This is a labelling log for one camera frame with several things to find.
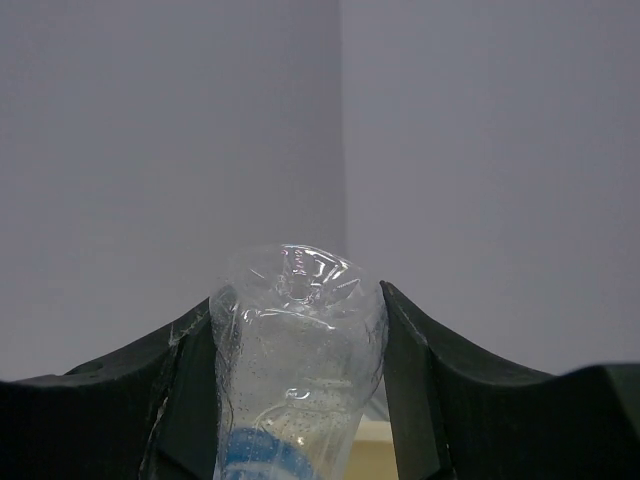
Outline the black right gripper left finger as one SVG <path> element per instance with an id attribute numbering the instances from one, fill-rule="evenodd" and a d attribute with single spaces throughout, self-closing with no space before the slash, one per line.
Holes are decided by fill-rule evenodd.
<path id="1" fill-rule="evenodd" d="M 218 401 L 208 306 L 63 375 L 2 382 L 2 478 L 212 478 Z"/>

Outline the clear bottle blue-white cap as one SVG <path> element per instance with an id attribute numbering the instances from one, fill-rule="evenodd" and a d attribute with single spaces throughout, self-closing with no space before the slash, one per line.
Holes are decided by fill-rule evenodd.
<path id="1" fill-rule="evenodd" d="M 209 300 L 218 479 L 340 479 L 382 376 L 378 280 L 294 244 L 235 254 Z"/>

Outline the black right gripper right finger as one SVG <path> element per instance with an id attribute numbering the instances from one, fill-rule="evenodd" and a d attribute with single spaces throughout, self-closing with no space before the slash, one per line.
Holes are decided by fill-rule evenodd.
<path id="1" fill-rule="evenodd" d="M 635 479 L 639 368 L 552 375 L 501 358 L 382 284 L 384 380 L 402 479 Z"/>

